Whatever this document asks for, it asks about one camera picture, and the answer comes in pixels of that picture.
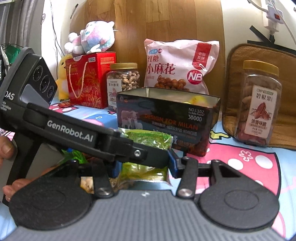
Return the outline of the person's left hand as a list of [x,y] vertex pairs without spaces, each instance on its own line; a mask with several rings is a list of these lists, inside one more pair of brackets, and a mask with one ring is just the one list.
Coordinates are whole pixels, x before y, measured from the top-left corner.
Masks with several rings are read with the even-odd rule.
[[[6,160],[14,160],[16,153],[17,147],[15,142],[12,142],[8,137],[1,136],[1,164]],[[11,197],[25,185],[54,169],[61,159],[62,156],[57,149],[47,144],[41,144],[25,178],[19,178],[10,185],[2,182],[1,192],[6,198],[4,203],[10,202]]]

